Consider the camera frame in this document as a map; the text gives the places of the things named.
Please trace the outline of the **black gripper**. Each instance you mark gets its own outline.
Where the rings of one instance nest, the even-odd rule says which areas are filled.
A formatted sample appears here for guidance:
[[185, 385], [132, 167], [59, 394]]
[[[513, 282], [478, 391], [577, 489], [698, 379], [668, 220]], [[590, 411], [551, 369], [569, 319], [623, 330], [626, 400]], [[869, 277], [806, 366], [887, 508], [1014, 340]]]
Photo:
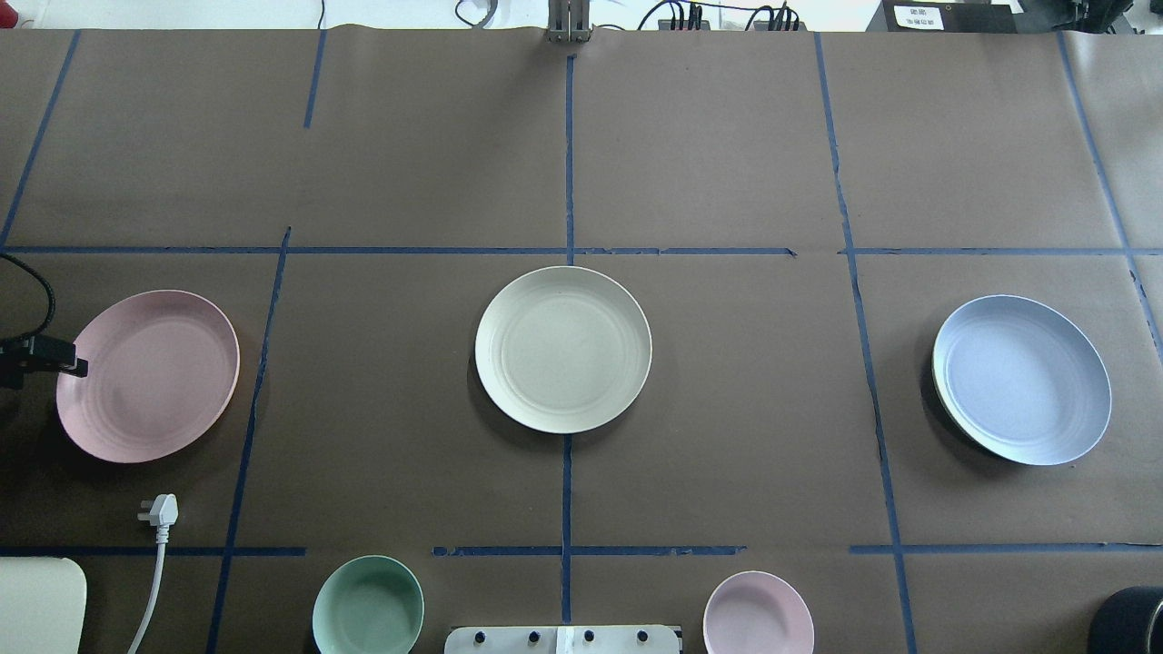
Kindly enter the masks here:
[[21, 390], [24, 376], [38, 372], [84, 378], [90, 374], [90, 361], [76, 358], [74, 343], [43, 334], [3, 341], [1, 388]]

